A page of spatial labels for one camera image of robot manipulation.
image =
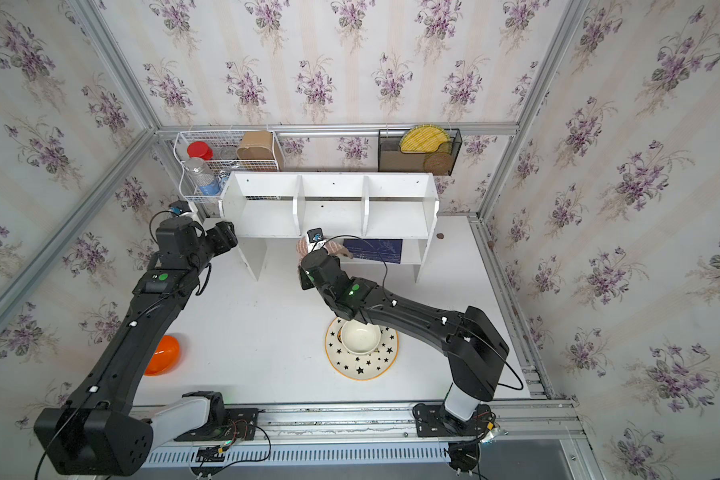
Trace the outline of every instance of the wire basket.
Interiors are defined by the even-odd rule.
[[[220,153],[223,148],[237,148],[237,146],[240,145],[242,136],[246,133],[246,131],[247,130],[188,130],[180,131],[176,135],[176,140],[173,142],[173,157],[182,167],[179,189],[187,201],[195,202],[196,204],[218,204],[221,201],[224,192],[223,178],[225,175],[229,175],[235,171],[280,171],[277,160],[239,160],[236,154],[232,155],[234,158],[206,160],[206,164],[211,168],[213,174],[217,178],[220,178],[222,191],[219,195],[201,194],[200,188],[198,188],[194,181],[192,181],[192,178],[186,174],[184,160],[179,157],[179,154],[176,152],[176,148],[180,145],[186,148],[192,144],[192,142],[203,141],[213,149],[214,155],[216,155]],[[280,150],[281,158],[284,158],[285,156],[282,153],[277,133],[270,133],[272,133],[272,150],[274,151],[274,149],[277,148]],[[248,197],[248,200],[264,199],[265,197]]]

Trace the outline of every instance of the white shelf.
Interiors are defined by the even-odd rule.
[[[421,265],[422,264],[422,252],[420,247],[422,240],[414,240],[410,238],[403,239],[403,249],[400,254],[400,263],[393,264],[387,262],[387,265]],[[366,260],[363,258],[346,258],[342,257],[342,265],[344,264],[381,264],[378,260]]]
[[[414,266],[418,281],[438,206],[432,174],[415,173],[239,172],[219,200],[221,220],[235,225],[237,250],[255,279],[266,238],[299,238],[322,228],[326,238],[403,239],[402,263]],[[217,221],[208,219],[206,228]]]

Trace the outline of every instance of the plastic bottle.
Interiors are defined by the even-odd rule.
[[[203,195],[218,195],[221,192],[219,181],[203,159],[192,157],[184,162],[184,166]]]

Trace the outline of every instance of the orange object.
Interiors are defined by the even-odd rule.
[[[167,372],[179,361],[180,354],[179,341],[171,335],[165,335],[157,345],[144,375],[155,376]]]

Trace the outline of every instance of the black cable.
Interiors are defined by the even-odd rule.
[[[474,323],[475,325],[480,326],[479,323],[475,322],[475,321],[472,320],[472,319],[468,319],[468,318],[465,318],[465,319],[466,319],[466,320],[469,320],[470,322]],[[520,378],[520,376],[518,375],[518,373],[512,368],[512,365],[510,365],[505,358],[503,358],[501,355],[499,355],[499,352],[497,352],[496,349],[493,348],[493,346],[492,346],[491,344],[489,344],[487,341],[483,340],[478,334],[476,334],[475,332],[473,332],[472,330],[470,330],[470,329],[467,328],[466,326],[463,326],[463,325],[462,325],[460,328],[466,330],[467,333],[469,333],[470,335],[472,335],[473,337],[475,337],[476,339],[478,339],[478,340],[480,340],[482,343],[484,343],[486,346],[488,346],[488,348],[491,349],[491,350],[496,354],[496,356],[499,357],[499,359],[500,359],[502,362],[504,362],[504,364],[505,364],[506,366],[509,367],[509,370],[514,374],[514,378],[518,379],[518,381],[520,382],[520,388],[513,387],[513,386],[509,386],[509,385],[507,385],[507,384],[505,384],[505,383],[497,383],[496,385],[505,386],[505,387],[507,387],[508,389],[513,389],[513,390],[524,390],[524,389],[525,389],[525,384],[523,383],[523,380]]]
[[[200,296],[202,295],[202,292],[206,291],[206,287],[208,286],[208,279],[211,278],[211,264],[208,264],[208,274],[206,274],[206,281],[202,284],[202,288],[200,288],[195,295]]]
[[[269,435],[267,435],[267,432],[264,431],[264,428],[261,428],[261,427],[258,426],[258,425],[254,425],[254,427],[256,427],[256,428],[258,428],[259,430],[262,431],[262,433],[263,433],[264,436],[266,437],[267,443],[269,443],[269,451],[266,453],[266,456],[265,456],[264,458],[259,458],[258,460],[238,460],[238,461],[236,461],[236,462],[232,462],[232,463],[229,464],[229,465],[225,465],[225,466],[221,467],[221,470],[219,470],[219,471],[216,472],[216,473],[213,473],[212,475],[219,475],[221,472],[224,471],[225,468],[231,467],[231,466],[233,466],[233,465],[235,465],[235,464],[237,464],[237,463],[244,463],[244,462],[252,462],[252,463],[264,462],[265,460],[267,460],[267,459],[269,458],[269,456],[272,454],[272,440],[269,439]]]
[[[173,215],[173,216],[178,216],[175,212],[173,212],[173,211],[171,211],[171,210],[161,210],[161,211],[157,212],[156,214],[154,214],[154,215],[152,216],[152,218],[150,218],[150,226],[149,226],[150,236],[152,237],[152,241],[155,243],[155,245],[157,245],[157,239],[155,239],[155,235],[152,233],[152,222],[154,222],[154,221],[155,221],[155,217],[158,216],[158,215],[160,215],[160,214],[171,214],[171,215]]]
[[[373,249],[373,253],[378,256],[379,261],[381,261],[381,262],[384,264],[384,278],[382,279],[382,293],[384,293],[384,298],[387,299],[387,302],[392,303],[392,302],[390,301],[389,297],[387,296],[387,289],[386,289],[386,287],[384,287],[384,284],[385,284],[386,281],[387,281],[387,274],[389,273],[389,267],[387,266],[387,263],[384,262],[384,259],[382,258],[382,255],[381,255],[379,252],[376,251],[376,247],[375,247],[374,245],[372,245],[371,242],[367,241],[365,238],[361,238],[361,237],[355,236],[355,235],[336,235],[336,236],[332,236],[331,238],[329,238],[329,239],[326,240],[326,243],[330,242],[331,240],[333,240],[333,239],[335,239],[335,238],[344,238],[344,237],[346,237],[346,238],[356,238],[356,239],[358,239],[358,240],[364,241],[366,244],[368,244],[368,246],[370,246],[370,247]],[[316,246],[317,246],[317,243],[315,243],[314,245],[312,245],[312,249],[309,251],[310,254],[311,254],[313,251],[315,251],[315,247],[316,247]]]

